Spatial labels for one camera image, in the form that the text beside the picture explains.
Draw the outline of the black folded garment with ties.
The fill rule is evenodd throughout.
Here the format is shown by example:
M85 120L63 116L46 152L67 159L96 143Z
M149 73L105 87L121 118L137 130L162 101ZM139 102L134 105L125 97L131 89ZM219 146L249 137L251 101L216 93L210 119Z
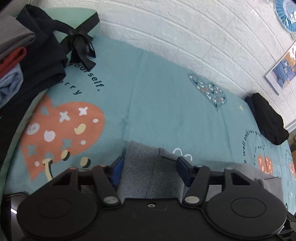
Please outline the black folded garment with ties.
M23 7L16 20L34 32L36 39L26 47L27 54L20 61L23 73L20 90L1 108L1 115L26 110L40 92L65 78L67 62L81 63L88 71L96 65L92 61L96 53L89 32L100 19L96 11L85 12L87 19L74 28L52 19L37 6Z

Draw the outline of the black folded garment right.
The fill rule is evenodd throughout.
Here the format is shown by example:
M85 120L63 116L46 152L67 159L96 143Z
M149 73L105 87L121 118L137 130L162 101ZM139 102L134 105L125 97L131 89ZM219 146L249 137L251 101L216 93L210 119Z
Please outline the black folded garment right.
M260 93L245 97L256 120L260 133L274 145L281 145L289 133L284 128L282 117L272 108L269 102Z

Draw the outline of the red folded garment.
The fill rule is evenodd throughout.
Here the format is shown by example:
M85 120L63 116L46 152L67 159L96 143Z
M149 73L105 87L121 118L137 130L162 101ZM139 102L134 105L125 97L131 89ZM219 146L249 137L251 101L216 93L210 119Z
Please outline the red folded garment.
M0 64L0 78L4 77L8 72L10 72L27 54L27 49L25 47L19 47L12 51L8 56L1 60Z

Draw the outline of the blue paper fan decoration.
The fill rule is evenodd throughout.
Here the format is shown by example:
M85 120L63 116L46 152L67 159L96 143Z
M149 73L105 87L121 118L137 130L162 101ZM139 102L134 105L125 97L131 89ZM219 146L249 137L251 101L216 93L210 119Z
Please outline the blue paper fan decoration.
M292 0L277 0L274 2L275 12L284 28L295 33L296 4Z

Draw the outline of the grey fleece pants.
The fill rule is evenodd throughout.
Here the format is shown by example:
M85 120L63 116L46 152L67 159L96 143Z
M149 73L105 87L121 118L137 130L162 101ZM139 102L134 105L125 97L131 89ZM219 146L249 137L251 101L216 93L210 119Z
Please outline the grey fleece pants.
M127 149L119 187L119 200L126 198L178 198L182 201L188 188L177 173L177 155L164 148L131 141ZM276 196L283 203L281 177L263 173L247 164L232 164L233 168ZM222 184L210 184L206 201L222 191Z

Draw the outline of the blue denim folded garment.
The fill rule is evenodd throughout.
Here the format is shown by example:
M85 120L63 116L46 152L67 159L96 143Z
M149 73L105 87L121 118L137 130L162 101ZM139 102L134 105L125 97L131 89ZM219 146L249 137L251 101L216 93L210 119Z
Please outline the blue denim folded garment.
M1 78L0 83L0 108L5 106L20 90L23 83L23 73L20 64Z

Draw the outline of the bedding poster on wall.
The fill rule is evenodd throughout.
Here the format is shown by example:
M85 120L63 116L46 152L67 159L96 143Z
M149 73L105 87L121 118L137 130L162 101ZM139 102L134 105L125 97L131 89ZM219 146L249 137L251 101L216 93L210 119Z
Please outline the bedding poster on wall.
M291 83L295 83L295 43L266 74L265 78L277 95L280 95Z

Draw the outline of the black smartphone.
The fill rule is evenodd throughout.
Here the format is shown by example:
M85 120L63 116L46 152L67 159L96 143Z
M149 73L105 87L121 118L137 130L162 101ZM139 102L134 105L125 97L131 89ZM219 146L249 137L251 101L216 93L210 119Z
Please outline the black smartphone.
M3 240L22 240L23 231L17 220L18 207L27 198L27 193L4 195L1 201L1 237Z

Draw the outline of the grey folded garment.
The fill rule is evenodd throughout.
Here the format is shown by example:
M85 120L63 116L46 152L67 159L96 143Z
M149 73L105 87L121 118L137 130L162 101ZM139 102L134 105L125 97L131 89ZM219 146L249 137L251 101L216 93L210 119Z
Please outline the grey folded garment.
M13 16L1 16L1 60L19 47L26 47L36 39L34 32Z

